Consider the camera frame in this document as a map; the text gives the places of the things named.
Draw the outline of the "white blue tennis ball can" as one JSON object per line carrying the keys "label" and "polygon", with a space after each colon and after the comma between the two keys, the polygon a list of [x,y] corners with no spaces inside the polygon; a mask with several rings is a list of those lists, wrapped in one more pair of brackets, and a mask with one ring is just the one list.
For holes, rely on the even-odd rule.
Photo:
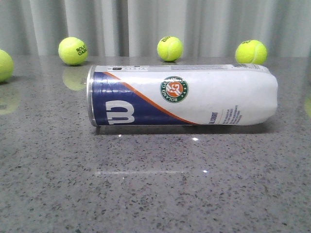
{"label": "white blue tennis ball can", "polygon": [[92,125],[255,125],[277,109],[278,83],[255,64],[92,66]]}

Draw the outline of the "centre yellow tennis ball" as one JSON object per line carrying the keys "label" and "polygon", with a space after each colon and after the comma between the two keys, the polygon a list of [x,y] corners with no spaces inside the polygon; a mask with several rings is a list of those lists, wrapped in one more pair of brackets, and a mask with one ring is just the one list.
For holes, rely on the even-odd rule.
{"label": "centre yellow tennis ball", "polygon": [[157,53],[164,61],[175,61],[180,58],[183,53],[183,44],[181,40],[175,36],[165,36],[160,39],[157,45]]}

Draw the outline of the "yellow tennis ball with print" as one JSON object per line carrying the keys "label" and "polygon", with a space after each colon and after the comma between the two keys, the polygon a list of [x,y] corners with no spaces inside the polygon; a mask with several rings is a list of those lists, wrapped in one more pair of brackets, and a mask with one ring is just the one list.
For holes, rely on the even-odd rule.
{"label": "yellow tennis ball with print", "polygon": [[84,41],[76,37],[64,38],[58,48],[60,59],[68,65],[79,65],[87,56],[87,46]]}

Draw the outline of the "right yellow tennis ball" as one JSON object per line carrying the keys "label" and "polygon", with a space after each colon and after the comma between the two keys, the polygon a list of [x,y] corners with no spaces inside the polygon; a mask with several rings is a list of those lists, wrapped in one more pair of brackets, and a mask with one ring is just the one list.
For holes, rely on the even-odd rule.
{"label": "right yellow tennis ball", "polygon": [[238,63],[263,64],[267,59],[268,50],[258,40],[243,41],[236,49],[235,58]]}

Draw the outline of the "far-left yellow tennis ball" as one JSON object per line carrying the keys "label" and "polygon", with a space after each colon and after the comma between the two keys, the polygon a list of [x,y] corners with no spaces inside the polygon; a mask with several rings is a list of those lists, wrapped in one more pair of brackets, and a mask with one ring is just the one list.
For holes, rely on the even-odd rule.
{"label": "far-left yellow tennis ball", "polygon": [[14,62],[11,56],[4,50],[0,50],[0,82],[9,79],[14,70]]}

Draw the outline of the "grey pleated curtain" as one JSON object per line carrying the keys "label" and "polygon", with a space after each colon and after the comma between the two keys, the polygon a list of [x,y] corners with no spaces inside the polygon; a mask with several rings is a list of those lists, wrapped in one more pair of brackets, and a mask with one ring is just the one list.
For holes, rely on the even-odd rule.
{"label": "grey pleated curtain", "polygon": [[309,57],[308,0],[3,0],[0,47],[16,55],[55,55],[68,36],[91,56],[154,56],[176,36],[185,57],[230,57],[257,39],[271,57]]}

